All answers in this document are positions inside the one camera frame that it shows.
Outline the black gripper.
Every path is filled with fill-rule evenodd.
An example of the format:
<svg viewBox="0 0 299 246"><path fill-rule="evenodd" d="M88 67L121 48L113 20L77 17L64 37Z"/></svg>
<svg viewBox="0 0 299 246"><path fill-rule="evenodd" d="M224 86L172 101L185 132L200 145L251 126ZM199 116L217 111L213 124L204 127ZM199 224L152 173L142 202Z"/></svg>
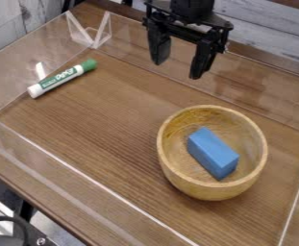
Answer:
<svg viewBox="0 0 299 246"><path fill-rule="evenodd" d="M154 65L171 54L171 37L199 42L188 78L197 80L211 69L216 52L223 53L233 25L213 13L215 0L146 0L149 58Z"/></svg>

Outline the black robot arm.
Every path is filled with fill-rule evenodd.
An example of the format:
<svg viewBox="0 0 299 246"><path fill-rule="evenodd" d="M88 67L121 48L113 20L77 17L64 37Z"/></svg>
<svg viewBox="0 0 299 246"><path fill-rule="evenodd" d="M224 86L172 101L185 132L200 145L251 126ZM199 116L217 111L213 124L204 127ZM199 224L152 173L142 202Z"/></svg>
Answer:
<svg viewBox="0 0 299 246"><path fill-rule="evenodd" d="M160 65L169 58L171 37L195 44L188 78L197 80L224 53L232 23L213 13L215 0L146 0L144 5L150 61Z"/></svg>

